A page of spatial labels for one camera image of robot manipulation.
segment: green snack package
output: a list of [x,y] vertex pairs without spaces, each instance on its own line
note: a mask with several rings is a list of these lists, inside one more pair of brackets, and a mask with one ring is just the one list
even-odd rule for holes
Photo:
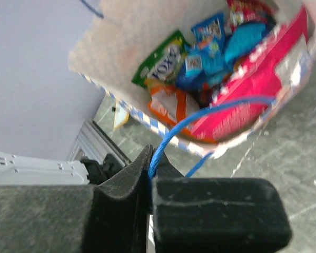
[[186,57],[185,45],[189,46],[184,35],[176,30],[146,58],[131,81],[144,88],[146,79],[174,84]]

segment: wall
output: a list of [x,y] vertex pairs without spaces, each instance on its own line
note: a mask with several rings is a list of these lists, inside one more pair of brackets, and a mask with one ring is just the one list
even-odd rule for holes
[[79,1],[0,1],[0,151],[66,158],[104,96],[67,68],[92,17]]

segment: blue cord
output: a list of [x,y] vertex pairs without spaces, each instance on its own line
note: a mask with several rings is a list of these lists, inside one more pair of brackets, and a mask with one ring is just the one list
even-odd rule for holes
[[[167,144],[171,141],[171,139],[178,134],[182,129],[184,129],[187,125],[189,125],[190,123],[192,123],[193,121],[201,118],[202,116],[205,116],[207,114],[210,113],[214,113],[214,112],[220,112],[232,107],[236,107],[237,105],[240,104],[245,104],[245,103],[258,103],[258,104],[271,104],[274,101],[275,98],[273,97],[265,97],[265,96],[254,96],[254,97],[249,97],[249,98],[243,98],[243,99],[237,99],[231,102],[227,102],[227,103],[222,103],[216,107],[212,107],[212,108],[205,108],[205,109],[201,109],[193,114],[191,114],[189,117],[185,118],[184,120],[180,121],[177,125],[175,125],[170,132],[168,132],[165,137],[163,138],[162,142],[159,144],[157,150],[155,151],[155,153],[152,156],[152,160],[149,166],[149,170],[147,172],[147,174],[149,175],[150,179],[153,179],[155,174],[156,174],[156,170],[158,167],[158,164],[160,162],[160,158],[164,152],[165,147],[167,146]],[[194,168],[192,169],[192,171],[196,171],[198,168],[200,167],[206,159],[202,159],[200,162],[198,162],[196,164],[196,169],[194,170]]]
[[199,162],[196,163],[196,165],[185,175],[185,177],[190,178],[191,176],[193,176],[193,174],[196,173],[196,171],[204,164],[207,158],[210,157],[212,154],[212,151],[208,152],[207,155],[205,155]]
[[100,17],[101,19],[104,18],[103,13],[99,12],[98,10],[96,10],[95,8],[93,8],[86,0],[80,0],[82,2],[82,4],[85,5],[85,7],[88,8],[89,11],[91,11],[92,13],[94,13],[97,17]]

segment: gray floor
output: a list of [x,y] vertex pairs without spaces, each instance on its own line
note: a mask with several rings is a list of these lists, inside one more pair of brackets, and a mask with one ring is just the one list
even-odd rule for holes
[[[134,120],[113,131],[113,103],[105,98],[95,121],[130,159],[145,145],[159,144],[159,136]],[[199,159],[171,145],[166,154],[183,173]],[[291,245],[283,252],[316,252],[316,65],[308,86],[264,130],[219,159],[207,161],[195,177],[271,181],[280,192],[294,230]]]

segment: white bag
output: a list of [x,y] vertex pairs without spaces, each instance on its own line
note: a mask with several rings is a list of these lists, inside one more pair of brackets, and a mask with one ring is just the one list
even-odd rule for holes
[[[302,7],[297,0],[273,2],[280,10],[276,19],[284,23],[294,19]],[[209,151],[219,157],[228,148],[246,140],[304,87],[316,57],[316,0],[303,0],[303,5],[311,16],[308,47],[302,50],[298,61],[296,56],[292,62],[292,73],[287,73],[285,79],[289,83],[282,84],[277,103],[265,111],[253,127],[229,141],[216,145],[174,137],[171,143],[202,157]],[[70,70],[99,89],[105,89],[133,118],[163,137],[168,128],[149,112],[149,92],[130,80],[143,60],[175,29],[180,29],[186,40],[193,42],[190,27],[227,8],[226,0],[102,0],[99,10],[104,18],[95,17],[70,52]]]

